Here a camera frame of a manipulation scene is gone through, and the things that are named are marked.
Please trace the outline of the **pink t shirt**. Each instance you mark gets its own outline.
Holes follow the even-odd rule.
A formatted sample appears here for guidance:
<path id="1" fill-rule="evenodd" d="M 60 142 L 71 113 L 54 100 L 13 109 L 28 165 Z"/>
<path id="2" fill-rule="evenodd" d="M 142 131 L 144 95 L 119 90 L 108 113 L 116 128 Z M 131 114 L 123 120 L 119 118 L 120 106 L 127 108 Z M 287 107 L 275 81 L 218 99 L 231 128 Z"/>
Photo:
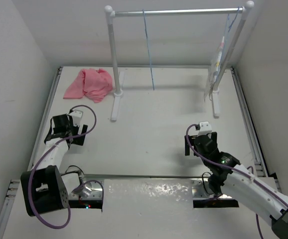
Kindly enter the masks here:
<path id="1" fill-rule="evenodd" d="M 101 102 L 113 90 L 113 79 L 104 69 L 89 68 L 79 71 L 76 79 L 64 93 L 63 99 L 87 97 L 94 103 Z"/>

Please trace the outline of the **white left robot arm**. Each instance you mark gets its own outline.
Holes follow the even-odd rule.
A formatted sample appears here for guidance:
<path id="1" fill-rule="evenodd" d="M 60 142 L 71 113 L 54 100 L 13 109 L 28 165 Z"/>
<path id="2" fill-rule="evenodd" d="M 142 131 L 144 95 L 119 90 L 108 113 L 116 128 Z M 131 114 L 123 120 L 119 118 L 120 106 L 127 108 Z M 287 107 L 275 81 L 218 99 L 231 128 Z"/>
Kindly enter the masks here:
<path id="1" fill-rule="evenodd" d="M 85 136 L 55 143 L 62 138 L 78 135 L 83 112 L 70 111 L 68 114 L 54 116 L 44 140 L 48 153 L 37 167 L 31 186 L 33 204 L 39 214 L 65 209 L 69 205 L 68 194 L 80 184 L 79 173 L 61 175 L 59 168 L 65 153 L 72 144 L 82 146 Z"/>

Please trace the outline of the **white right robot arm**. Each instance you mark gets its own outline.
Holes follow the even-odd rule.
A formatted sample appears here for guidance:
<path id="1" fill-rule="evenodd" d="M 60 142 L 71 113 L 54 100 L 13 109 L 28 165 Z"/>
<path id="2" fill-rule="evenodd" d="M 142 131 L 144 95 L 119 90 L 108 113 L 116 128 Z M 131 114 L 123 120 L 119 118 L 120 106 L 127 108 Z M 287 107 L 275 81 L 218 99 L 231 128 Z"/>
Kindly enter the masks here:
<path id="1" fill-rule="evenodd" d="M 217 146 L 217 133 L 185 136 L 185 155 L 200 157 L 212 172 L 208 183 L 215 194 L 237 200 L 261 217 L 280 239 L 288 239 L 288 196 L 251 173 L 240 161 Z"/>

